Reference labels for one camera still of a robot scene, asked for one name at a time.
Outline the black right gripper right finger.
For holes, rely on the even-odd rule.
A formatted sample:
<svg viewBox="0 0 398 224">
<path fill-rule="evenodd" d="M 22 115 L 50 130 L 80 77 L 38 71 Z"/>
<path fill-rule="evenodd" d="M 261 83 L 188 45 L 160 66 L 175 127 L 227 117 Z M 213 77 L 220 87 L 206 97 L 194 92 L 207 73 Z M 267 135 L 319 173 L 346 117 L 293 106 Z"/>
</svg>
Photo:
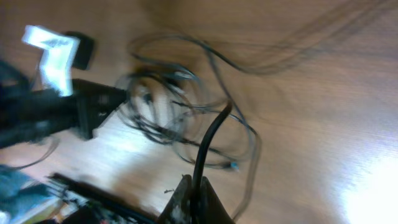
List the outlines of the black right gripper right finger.
<svg viewBox="0 0 398 224">
<path fill-rule="evenodd" d="M 203 177 L 201 180 L 198 222 L 202 224 L 235 224 L 207 177 Z"/>
</svg>

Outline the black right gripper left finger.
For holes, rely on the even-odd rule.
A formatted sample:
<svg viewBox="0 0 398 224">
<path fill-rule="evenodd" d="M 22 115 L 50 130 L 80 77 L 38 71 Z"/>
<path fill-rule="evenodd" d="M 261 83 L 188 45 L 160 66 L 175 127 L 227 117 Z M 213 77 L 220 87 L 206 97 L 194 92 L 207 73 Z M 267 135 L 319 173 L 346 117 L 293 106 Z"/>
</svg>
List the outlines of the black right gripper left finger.
<svg viewBox="0 0 398 224">
<path fill-rule="evenodd" d="M 182 175 L 181 181 L 174 190 L 169 202 L 159 215 L 160 224 L 190 224 L 190 199 L 192 194 L 191 175 Z"/>
</svg>

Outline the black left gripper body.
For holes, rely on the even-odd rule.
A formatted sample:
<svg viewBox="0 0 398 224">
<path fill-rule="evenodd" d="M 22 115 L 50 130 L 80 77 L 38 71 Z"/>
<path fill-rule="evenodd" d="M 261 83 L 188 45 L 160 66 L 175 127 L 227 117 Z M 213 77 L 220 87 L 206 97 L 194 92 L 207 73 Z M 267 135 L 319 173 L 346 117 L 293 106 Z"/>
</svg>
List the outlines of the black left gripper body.
<svg viewBox="0 0 398 224">
<path fill-rule="evenodd" d="M 80 138 L 90 140 L 94 130 L 127 102 L 125 90 L 82 79 L 72 83 L 70 96 L 40 90 L 2 100 L 1 147 L 38 141 L 71 128 Z"/>
</svg>

